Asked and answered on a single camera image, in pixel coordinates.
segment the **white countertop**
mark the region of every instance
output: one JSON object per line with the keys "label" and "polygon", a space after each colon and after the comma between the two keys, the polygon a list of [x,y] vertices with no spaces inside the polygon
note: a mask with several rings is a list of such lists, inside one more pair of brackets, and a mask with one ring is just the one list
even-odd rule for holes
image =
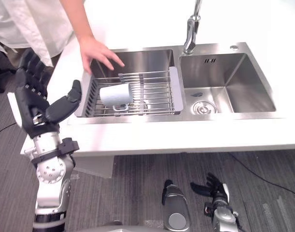
{"label": "white countertop", "polygon": [[[95,37],[110,49],[182,45],[195,0],[86,0]],[[295,0],[203,0],[197,44],[246,42],[286,118],[97,125],[60,123],[75,156],[295,148]],[[48,86],[50,103],[84,71],[72,37]],[[22,151],[32,147],[26,138]]]}

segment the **double sink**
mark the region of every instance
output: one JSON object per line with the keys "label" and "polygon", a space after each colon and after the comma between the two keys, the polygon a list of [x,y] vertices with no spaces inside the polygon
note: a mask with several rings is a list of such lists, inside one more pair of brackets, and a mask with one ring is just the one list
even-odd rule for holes
{"label": "double sink", "polygon": [[[69,120],[70,124],[279,117],[270,85],[246,43],[198,44],[190,55],[183,53],[183,46],[120,49],[114,52],[125,67],[113,64],[114,71],[110,71],[96,60],[92,61],[93,75],[83,76],[82,103],[75,112],[76,117]],[[160,72],[168,71],[170,67],[177,70],[177,86],[183,108],[178,107],[178,111],[170,114],[97,115],[99,80],[114,84],[121,73]]]}

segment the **gray carpet floor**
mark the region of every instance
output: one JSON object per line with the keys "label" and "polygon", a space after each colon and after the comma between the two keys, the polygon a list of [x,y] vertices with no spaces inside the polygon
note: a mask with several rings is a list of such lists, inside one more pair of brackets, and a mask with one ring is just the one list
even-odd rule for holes
{"label": "gray carpet floor", "polygon": [[[14,90],[13,76],[6,90]],[[6,93],[0,94],[0,130],[13,122]],[[33,165],[19,155],[25,136],[17,125],[0,133],[0,232],[32,231],[38,181]],[[263,178],[295,191],[295,150],[233,154]],[[162,227],[161,193],[170,178],[189,201],[193,231],[211,232],[211,220],[203,215],[209,199],[189,185],[204,184],[207,172],[228,184],[245,231],[295,232],[295,195],[258,179],[228,153],[116,156],[110,179],[73,172],[67,231],[115,219]]]}

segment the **faucet hole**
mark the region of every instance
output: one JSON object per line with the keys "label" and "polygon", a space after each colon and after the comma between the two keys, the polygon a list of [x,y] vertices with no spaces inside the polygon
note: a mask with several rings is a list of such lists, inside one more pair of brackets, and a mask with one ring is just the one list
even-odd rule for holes
{"label": "faucet hole", "polygon": [[232,51],[237,51],[239,49],[239,47],[237,47],[236,45],[232,45],[232,46],[230,46],[230,49]]}

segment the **dish drying rack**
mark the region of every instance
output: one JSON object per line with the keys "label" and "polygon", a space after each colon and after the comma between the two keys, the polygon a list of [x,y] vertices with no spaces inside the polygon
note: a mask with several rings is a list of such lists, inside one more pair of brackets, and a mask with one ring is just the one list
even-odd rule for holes
{"label": "dish drying rack", "polygon": [[[101,102],[102,87],[129,83],[133,103],[128,111],[116,112]],[[167,71],[119,73],[116,77],[92,77],[86,117],[131,116],[131,115],[174,115],[183,109],[183,102],[176,67]]]}

